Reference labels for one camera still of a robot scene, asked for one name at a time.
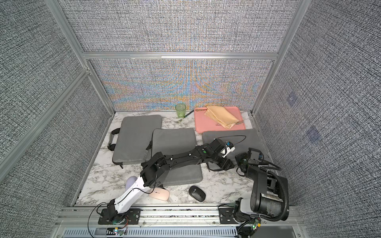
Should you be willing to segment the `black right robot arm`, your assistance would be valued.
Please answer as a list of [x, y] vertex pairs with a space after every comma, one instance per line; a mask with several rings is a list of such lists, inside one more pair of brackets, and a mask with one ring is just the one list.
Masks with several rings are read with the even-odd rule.
[[237, 169], [242, 175], [253, 181], [249, 198], [239, 198], [233, 210], [234, 219], [243, 223], [253, 218], [272, 222], [285, 221], [289, 216], [288, 180], [277, 175], [279, 166], [264, 159], [260, 153], [258, 159], [251, 158], [250, 151], [235, 157]]

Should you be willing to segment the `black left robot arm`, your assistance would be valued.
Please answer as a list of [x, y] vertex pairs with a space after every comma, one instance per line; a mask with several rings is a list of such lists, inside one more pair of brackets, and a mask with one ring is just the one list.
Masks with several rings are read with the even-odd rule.
[[234, 168], [233, 162], [227, 158], [227, 155], [234, 150], [235, 145], [232, 142], [224, 142], [217, 138], [211, 143], [198, 145], [180, 154], [163, 155], [157, 152], [148, 162], [142, 164], [142, 171], [137, 180], [121, 196], [107, 204], [103, 217], [107, 222], [122, 219], [143, 194], [149, 194], [162, 185], [172, 170], [208, 162], [217, 164], [225, 171]]

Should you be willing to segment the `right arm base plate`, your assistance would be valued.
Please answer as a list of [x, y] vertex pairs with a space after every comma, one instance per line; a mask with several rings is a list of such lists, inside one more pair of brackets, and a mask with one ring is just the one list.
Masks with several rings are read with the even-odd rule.
[[238, 224], [233, 214], [234, 208], [230, 206], [219, 206], [219, 221], [222, 225]]

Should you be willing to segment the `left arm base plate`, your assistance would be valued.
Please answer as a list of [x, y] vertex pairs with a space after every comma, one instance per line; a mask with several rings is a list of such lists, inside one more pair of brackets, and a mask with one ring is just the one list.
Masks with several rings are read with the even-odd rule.
[[137, 225], [140, 220], [141, 209], [131, 208], [125, 214], [118, 214], [115, 218], [108, 215], [107, 209], [101, 211], [98, 225]]

